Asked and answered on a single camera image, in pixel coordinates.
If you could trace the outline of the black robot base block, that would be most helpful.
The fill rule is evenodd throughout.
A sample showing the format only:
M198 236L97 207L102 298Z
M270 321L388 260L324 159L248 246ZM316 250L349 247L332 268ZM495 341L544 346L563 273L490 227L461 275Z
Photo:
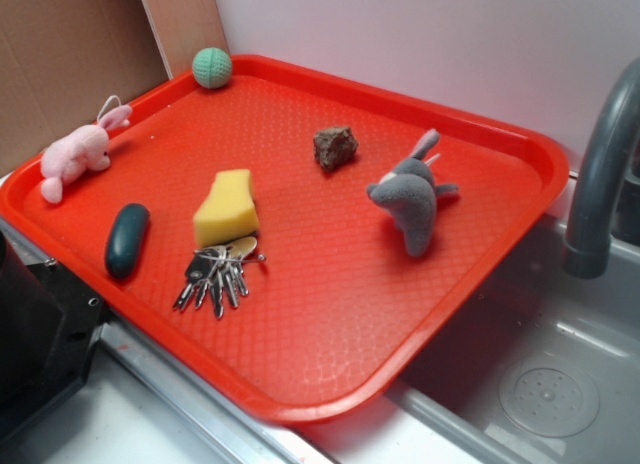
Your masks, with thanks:
M2 444L84 386L104 314L63 264L26 264L1 237Z

